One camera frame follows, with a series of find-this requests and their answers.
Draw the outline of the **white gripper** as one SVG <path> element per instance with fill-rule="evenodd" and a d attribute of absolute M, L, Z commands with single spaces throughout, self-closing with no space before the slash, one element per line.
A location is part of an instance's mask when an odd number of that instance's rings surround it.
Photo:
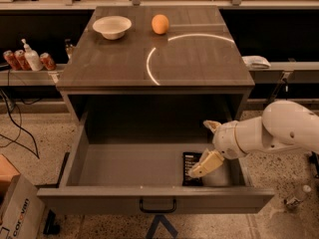
<path fill-rule="evenodd" d="M 243 121 L 233 120 L 221 124 L 215 120 L 205 120 L 203 125 L 213 133 L 212 143 L 215 150 L 206 149 L 200 159 L 189 171 L 191 178 L 200 178 L 217 170 L 224 159 L 238 159 L 251 152 L 246 144 L 249 140 L 249 129 Z"/>

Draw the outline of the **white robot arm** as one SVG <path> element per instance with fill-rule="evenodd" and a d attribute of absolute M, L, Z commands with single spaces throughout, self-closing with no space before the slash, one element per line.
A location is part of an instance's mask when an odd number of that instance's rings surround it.
<path fill-rule="evenodd" d="M 203 124 L 213 133 L 214 150 L 203 152 L 187 172 L 191 178 L 217 170 L 226 158 L 242 158 L 253 151 L 271 153 L 301 147 L 319 152 L 319 117 L 291 101 L 273 102 L 253 119 L 226 123 L 205 120 Z"/>

